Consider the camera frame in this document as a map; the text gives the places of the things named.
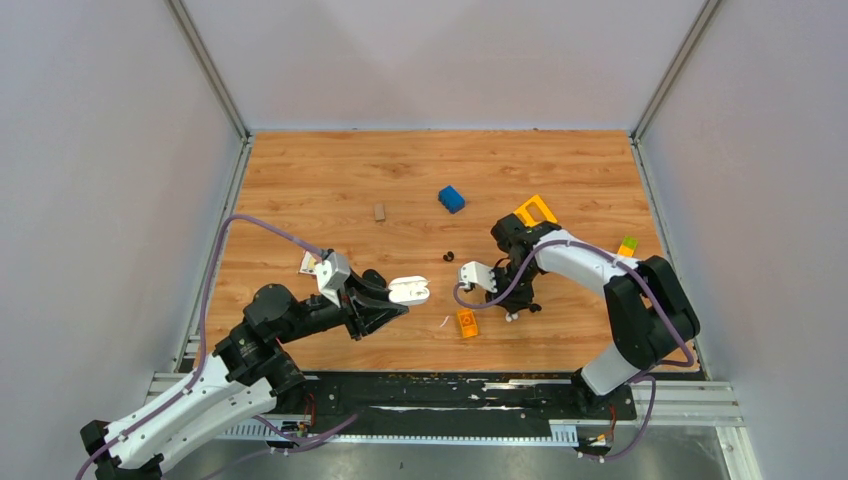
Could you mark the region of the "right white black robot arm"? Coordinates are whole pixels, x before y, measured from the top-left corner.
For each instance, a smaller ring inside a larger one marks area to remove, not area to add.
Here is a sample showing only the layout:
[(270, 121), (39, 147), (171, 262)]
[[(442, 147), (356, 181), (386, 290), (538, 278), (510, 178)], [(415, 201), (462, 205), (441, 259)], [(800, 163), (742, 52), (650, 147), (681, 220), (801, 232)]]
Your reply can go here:
[[(666, 259), (615, 255), (555, 223), (527, 226), (515, 214), (498, 220), (491, 235), (508, 262), (493, 268), (486, 300), (503, 308), (507, 320), (539, 311), (533, 281), (544, 274), (570, 279), (606, 303), (612, 342), (572, 377), (571, 403), (580, 415), (598, 416), (614, 390), (656, 366), (694, 364), (688, 344), (700, 323)], [(678, 362), (670, 357), (675, 351), (684, 355)]]

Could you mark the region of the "white earbud charging case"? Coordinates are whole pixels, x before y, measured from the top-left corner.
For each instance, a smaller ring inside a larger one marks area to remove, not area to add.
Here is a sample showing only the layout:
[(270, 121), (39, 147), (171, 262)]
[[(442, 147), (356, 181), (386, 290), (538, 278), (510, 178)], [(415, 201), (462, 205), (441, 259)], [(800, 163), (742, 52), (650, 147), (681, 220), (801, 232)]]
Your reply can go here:
[(423, 276), (398, 277), (387, 285), (388, 298), (391, 302), (404, 306), (421, 305), (430, 298), (428, 286), (429, 280)]

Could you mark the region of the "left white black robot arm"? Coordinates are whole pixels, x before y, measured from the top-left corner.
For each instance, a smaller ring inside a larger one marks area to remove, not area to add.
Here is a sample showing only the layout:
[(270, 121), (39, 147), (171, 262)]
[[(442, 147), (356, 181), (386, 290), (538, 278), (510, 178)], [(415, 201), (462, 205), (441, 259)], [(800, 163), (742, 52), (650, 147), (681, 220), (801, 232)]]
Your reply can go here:
[(94, 420), (80, 435), (98, 479), (158, 479), (193, 450), (275, 407), (298, 411), (305, 374), (283, 346), (336, 327), (360, 340), (430, 296), (422, 276), (383, 283), (373, 270), (318, 273), (317, 295), (297, 299), (281, 284), (260, 288), (242, 321), (189, 375), (124, 418)]

